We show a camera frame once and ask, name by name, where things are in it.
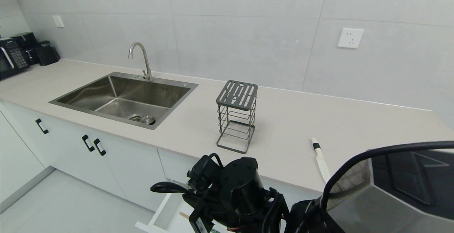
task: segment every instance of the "sink basin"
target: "sink basin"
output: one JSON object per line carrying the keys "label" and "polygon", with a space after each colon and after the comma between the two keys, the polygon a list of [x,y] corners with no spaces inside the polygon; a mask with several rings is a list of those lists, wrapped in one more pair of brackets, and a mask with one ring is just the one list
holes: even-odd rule
{"label": "sink basin", "polygon": [[198,84],[113,72],[51,104],[155,129]]}

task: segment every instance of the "black cabinet handle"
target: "black cabinet handle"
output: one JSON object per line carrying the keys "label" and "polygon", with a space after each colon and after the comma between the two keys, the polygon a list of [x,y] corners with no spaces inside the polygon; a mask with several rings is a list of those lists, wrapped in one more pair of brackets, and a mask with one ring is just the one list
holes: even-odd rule
{"label": "black cabinet handle", "polygon": [[103,149],[102,151],[99,149],[98,147],[98,144],[100,143],[101,141],[99,141],[99,138],[97,138],[95,141],[93,141],[94,145],[96,146],[96,149],[98,150],[99,154],[101,156],[104,156],[107,152]]}
{"label": "black cabinet handle", "polygon": [[49,130],[47,130],[47,129],[46,129],[46,130],[43,130],[43,128],[41,127],[41,125],[39,125],[39,123],[42,122],[42,120],[41,120],[40,118],[37,119],[37,120],[35,120],[35,122],[36,122],[36,124],[39,126],[39,129],[43,132],[43,134],[49,133]]}
{"label": "black cabinet handle", "polygon": [[88,146],[87,139],[88,139],[88,136],[87,136],[87,135],[84,135],[84,136],[82,137],[82,140],[84,141],[84,144],[86,145],[87,149],[89,150],[89,152],[92,152],[92,151],[94,151],[94,147],[93,147],[93,146],[92,146],[92,147],[89,147],[89,146]]}

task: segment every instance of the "microwave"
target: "microwave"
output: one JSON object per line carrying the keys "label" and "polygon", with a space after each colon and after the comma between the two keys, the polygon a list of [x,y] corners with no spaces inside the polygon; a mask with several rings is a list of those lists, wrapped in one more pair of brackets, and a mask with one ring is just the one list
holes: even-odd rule
{"label": "microwave", "polygon": [[0,39],[0,81],[29,67],[25,54],[15,39]]}

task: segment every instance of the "faucet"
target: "faucet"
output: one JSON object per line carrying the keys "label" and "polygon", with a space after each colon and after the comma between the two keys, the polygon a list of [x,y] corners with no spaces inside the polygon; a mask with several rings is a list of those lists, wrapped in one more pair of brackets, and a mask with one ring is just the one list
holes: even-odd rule
{"label": "faucet", "polygon": [[147,81],[152,81],[153,77],[151,76],[150,65],[148,64],[148,58],[146,57],[145,47],[143,47],[143,45],[140,42],[134,42],[133,44],[131,44],[131,47],[129,48],[128,58],[129,59],[133,58],[133,50],[135,46],[139,46],[142,49],[143,59],[145,59],[146,73],[145,70],[142,70],[143,78]]}

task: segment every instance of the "open drawer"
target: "open drawer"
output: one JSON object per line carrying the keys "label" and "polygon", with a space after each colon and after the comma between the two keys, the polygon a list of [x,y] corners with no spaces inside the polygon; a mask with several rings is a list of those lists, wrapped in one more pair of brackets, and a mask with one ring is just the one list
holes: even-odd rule
{"label": "open drawer", "polygon": [[[193,208],[183,200],[181,193],[169,193],[162,201],[153,218],[148,225],[141,222],[136,227],[148,233],[192,233],[193,228],[188,219],[180,214],[191,215]],[[219,233],[228,233],[226,227],[214,225],[214,230]]]}

